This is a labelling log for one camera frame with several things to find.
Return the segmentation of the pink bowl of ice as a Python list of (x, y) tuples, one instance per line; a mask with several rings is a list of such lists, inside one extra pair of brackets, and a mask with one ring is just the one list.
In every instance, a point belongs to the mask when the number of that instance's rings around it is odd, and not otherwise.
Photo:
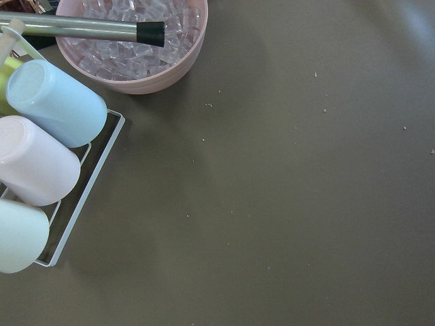
[(59, 37), (67, 62), (86, 77), (125, 94), (151, 94), (178, 82), (203, 45), (207, 1), (61, 1), (59, 16), (123, 22), (163, 21), (163, 47), (134, 41)]

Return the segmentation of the steel muddler black tip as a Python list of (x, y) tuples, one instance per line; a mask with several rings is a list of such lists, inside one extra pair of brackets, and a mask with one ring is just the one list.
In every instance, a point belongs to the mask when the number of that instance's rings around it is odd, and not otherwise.
[(24, 35), (130, 41), (164, 46), (164, 22), (123, 22), (2, 11), (1, 25), (8, 25), (13, 18), (24, 23)]

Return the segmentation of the blue plastic cup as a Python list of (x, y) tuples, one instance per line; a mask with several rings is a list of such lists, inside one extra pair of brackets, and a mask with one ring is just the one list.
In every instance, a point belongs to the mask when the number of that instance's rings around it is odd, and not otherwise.
[(18, 113), (69, 148), (91, 142), (107, 120), (107, 106), (97, 93), (42, 59), (18, 67), (5, 95)]

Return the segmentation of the pink plastic cup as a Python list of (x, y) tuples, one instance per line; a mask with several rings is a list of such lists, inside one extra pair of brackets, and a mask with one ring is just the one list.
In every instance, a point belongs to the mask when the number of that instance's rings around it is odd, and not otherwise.
[(54, 204), (80, 177), (78, 157), (25, 117), (1, 118), (1, 182), (33, 206)]

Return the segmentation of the white plastic cup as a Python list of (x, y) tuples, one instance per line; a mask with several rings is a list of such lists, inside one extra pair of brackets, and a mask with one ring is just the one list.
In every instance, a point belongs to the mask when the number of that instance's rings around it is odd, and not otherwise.
[(1, 272), (12, 274), (29, 267), (42, 253), (49, 221), (39, 208), (1, 200)]

